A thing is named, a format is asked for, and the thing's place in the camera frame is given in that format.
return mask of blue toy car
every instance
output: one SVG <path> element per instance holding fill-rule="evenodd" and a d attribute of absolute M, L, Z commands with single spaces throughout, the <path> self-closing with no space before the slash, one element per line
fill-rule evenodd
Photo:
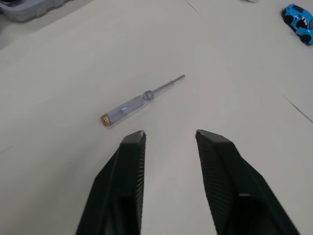
<path fill-rule="evenodd" d="M 305 43 L 313 44 L 313 16 L 307 10 L 290 4 L 282 11 L 284 22 L 292 28 L 292 30 Z"/>

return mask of screwdriver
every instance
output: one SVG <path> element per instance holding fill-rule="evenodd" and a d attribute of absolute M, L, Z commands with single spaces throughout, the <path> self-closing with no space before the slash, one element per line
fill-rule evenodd
<path fill-rule="evenodd" d="M 146 91 L 144 94 L 136 96 L 135 98 L 127 101 L 126 103 L 118 106 L 117 108 L 105 113 L 101 117 L 103 124 L 105 126 L 113 125 L 114 123 L 122 119 L 123 117 L 127 116 L 131 112 L 135 111 L 136 109 L 146 104 L 148 101 L 153 100 L 156 94 L 160 93 L 166 88 L 173 86 L 178 80 L 181 80 L 184 77 L 185 77 L 185 74 L 173 81 L 170 81 L 164 84 L 163 86 L 156 88 L 153 91 Z"/>

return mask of white table surface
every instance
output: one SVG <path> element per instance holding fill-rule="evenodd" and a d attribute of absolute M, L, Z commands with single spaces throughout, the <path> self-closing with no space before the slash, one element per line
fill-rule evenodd
<path fill-rule="evenodd" d="M 122 139 L 145 130 L 143 235 L 215 234 L 197 129 L 224 135 L 313 232 L 313 47 L 287 0 L 75 0 L 0 17 L 0 234 L 69 235 Z M 313 11 L 313 2 L 297 4 Z M 184 81 L 111 128 L 100 117 Z"/>

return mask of transparent screwdriver handle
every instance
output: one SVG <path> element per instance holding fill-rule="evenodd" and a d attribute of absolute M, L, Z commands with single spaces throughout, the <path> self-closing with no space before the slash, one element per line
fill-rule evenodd
<path fill-rule="evenodd" d="M 145 103 L 147 103 L 150 100 L 154 99 L 154 94 L 152 91 L 146 91 L 144 94 L 139 95 L 126 103 L 118 106 L 117 108 L 107 112 L 104 116 L 107 116 L 110 125 L 113 123 L 119 121 L 123 117 L 127 116 L 131 112 L 135 111 L 136 109 L 140 108 L 143 106 Z"/>

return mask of black toy car wheel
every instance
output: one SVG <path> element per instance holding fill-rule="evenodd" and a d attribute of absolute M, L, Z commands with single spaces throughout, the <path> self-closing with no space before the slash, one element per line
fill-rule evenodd
<path fill-rule="evenodd" d="M 284 22 L 286 24 L 288 24 L 288 25 L 293 22 L 293 17 L 292 16 L 284 16 L 283 19 L 284 19 Z"/>
<path fill-rule="evenodd" d="M 282 10 L 282 17 L 284 18 L 286 16 L 286 9 Z"/>
<path fill-rule="evenodd" d="M 304 35 L 300 37 L 300 40 L 305 43 L 305 44 L 309 44 L 309 42 L 311 41 L 311 36 L 310 35 Z"/>

